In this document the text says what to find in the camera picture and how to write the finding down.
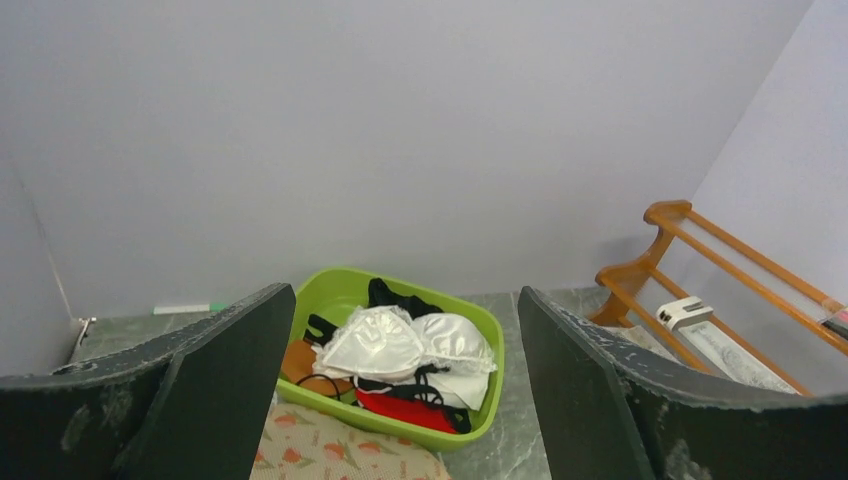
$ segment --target wooden rack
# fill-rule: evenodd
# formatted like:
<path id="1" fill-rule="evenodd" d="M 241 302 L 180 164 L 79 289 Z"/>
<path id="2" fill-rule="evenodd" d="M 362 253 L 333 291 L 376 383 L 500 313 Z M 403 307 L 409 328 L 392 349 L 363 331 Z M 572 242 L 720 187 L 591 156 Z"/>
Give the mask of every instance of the wooden rack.
<path id="1" fill-rule="evenodd" d="M 666 345 L 671 347 L 678 357 L 685 363 L 697 370 L 706 373 L 713 373 L 712 369 L 707 366 L 706 363 L 691 352 L 672 332 L 668 331 L 663 325 L 661 325 L 651 313 L 645 310 L 645 308 L 636 301 L 636 294 L 638 294 L 639 290 L 645 285 L 645 282 L 647 282 L 649 278 L 654 279 L 675 298 L 686 298 L 689 296 L 689 293 L 684 291 L 680 286 L 674 283 L 674 281 L 657 269 L 662 256 L 668 250 L 672 240 L 678 238 L 689 245 L 693 250 L 701 254 L 704 258 L 720 267 L 722 270 L 739 280 L 743 285 L 756 292 L 793 320 L 797 321 L 813 334 L 830 344 L 833 348 L 836 348 L 843 354 L 848 355 L 848 341 L 821 326 L 815 319 L 799 310 L 797 306 L 793 305 L 791 302 L 763 285 L 757 279 L 734 265 L 731 261 L 721 256 L 715 250 L 709 248 L 690 232 L 687 232 L 684 228 L 682 228 L 682 222 L 684 220 L 693 222 L 695 225 L 725 245 L 742 254 L 745 258 L 767 271 L 770 275 L 779 279 L 795 291 L 810 299 L 812 302 L 820 305 L 823 310 L 832 313 L 842 309 L 844 307 L 843 305 L 833 301 L 830 297 L 809 283 L 801 280 L 792 272 L 774 263 L 733 235 L 727 233 L 714 223 L 696 213 L 692 210 L 691 203 L 685 200 L 655 203 L 651 205 L 647 211 L 645 211 L 644 220 L 649 225 L 655 225 L 659 229 L 657 238 L 654 240 L 654 243 L 650 246 L 650 248 L 648 248 L 648 250 L 636 260 L 621 265 L 605 267 L 598 272 L 598 275 L 595 277 L 595 281 L 598 285 L 609 288 L 610 297 L 607 302 L 590 317 L 593 322 L 603 326 L 632 327 L 633 323 L 628 320 L 627 314 L 630 311 L 633 311 L 640 317 L 645 326 L 664 341 Z M 757 360 L 770 368 L 776 375 L 791 385 L 800 394 L 811 396 L 809 390 L 804 388 L 803 385 L 789 376 L 767 356 L 763 355 L 760 351 L 754 348 L 715 315 L 712 316 L 711 320 L 712 323 L 728 337 L 733 339 L 733 341 L 735 341 L 739 346 L 747 350 Z"/>

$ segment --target laundry basin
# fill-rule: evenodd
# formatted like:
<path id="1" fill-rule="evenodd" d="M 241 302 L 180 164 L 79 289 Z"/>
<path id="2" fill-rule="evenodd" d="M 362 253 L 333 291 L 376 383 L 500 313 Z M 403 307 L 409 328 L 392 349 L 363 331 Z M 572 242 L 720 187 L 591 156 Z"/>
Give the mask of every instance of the laundry basin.
<path id="1" fill-rule="evenodd" d="M 369 412 L 298 387 L 287 378 L 277 381 L 277 392 L 286 401 L 332 415 L 364 430 L 406 438 L 430 450 L 452 451 L 480 438 L 495 418 L 504 378 L 504 339 L 498 320 L 488 310 L 456 297 L 420 287 L 402 280 L 354 268 L 331 268 L 313 275 L 297 290 L 291 335 L 288 343 L 303 338 L 310 314 L 317 314 L 341 326 L 356 307 L 368 305 L 368 282 L 382 278 L 389 288 L 401 295 L 418 295 L 427 303 L 468 318 L 495 354 L 498 369 L 489 375 L 489 388 L 479 411 L 469 410 L 471 431 L 452 434 L 432 430 Z"/>

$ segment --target grey marble tile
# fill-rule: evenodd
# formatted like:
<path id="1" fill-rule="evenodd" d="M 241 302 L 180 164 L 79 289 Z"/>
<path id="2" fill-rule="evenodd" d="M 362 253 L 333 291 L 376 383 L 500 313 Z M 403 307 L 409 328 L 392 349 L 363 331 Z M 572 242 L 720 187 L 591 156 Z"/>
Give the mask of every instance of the grey marble tile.
<path id="1" fill-rule="evenodd" d="M 549 479 L 550 471 L 530 392 L 515 294 L 464 297 L 501 322 L 506 347 L 504 386 L 495 421 L 477 442 L 442 458 L 457 480 Z"/>
<path id="2" fill-rule="evenodd" d="M 172 332 L 209 313 L 177 315 L 144 315 L 136 317 L 98 318 L 88 329 L 88 335 L 74 352 L 72 362 L 87 360 L 134 347 L 140 343 Z"/>
<path id="3" fill-rule="evenodd" d="M 607 301 L 609 290 L 605 287 L 560 288 L 545 290 L 557 303 L 578 315 L 590 315 Z"/>

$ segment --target red garment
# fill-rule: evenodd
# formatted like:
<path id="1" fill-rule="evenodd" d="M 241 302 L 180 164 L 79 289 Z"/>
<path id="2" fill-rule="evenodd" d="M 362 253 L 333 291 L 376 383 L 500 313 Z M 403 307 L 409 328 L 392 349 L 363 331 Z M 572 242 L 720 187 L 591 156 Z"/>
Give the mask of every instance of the red garment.
<path id="1" fill-rule="evenodd" d="M 445 417 L 445 411 L 428 406 L 421 400 L 404 400 L 382 393 L 356 391 L 356 398 L 367 410 L 420 427 L 445 433 L 457 433 Z"/>

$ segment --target white wall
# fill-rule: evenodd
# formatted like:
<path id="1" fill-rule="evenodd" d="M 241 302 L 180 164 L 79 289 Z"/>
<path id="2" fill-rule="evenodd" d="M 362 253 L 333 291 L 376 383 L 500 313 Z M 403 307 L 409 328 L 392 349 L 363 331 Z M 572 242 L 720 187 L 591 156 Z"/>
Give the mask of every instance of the white wall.
<path id="1" fill-rule="evenodd" d="M 693 201 L 743 241 L 848 301 L 848 3 L 817 0 Z M 817 393 L 848 391 L 848 360 L 722 274 L 686 283 Z"/>
<path id="2" fill-rule="evenodd" d="M 337 264 L 585 285 L 695 192 L 809 3 L 5 2 L 0 141 L 77 315 Z"/>
<path id="3" fill-rule="evenodd" d="M 32 202 L 0 148 L 0 376 L 62 365 L 78 325 L 59 293 Z"/>

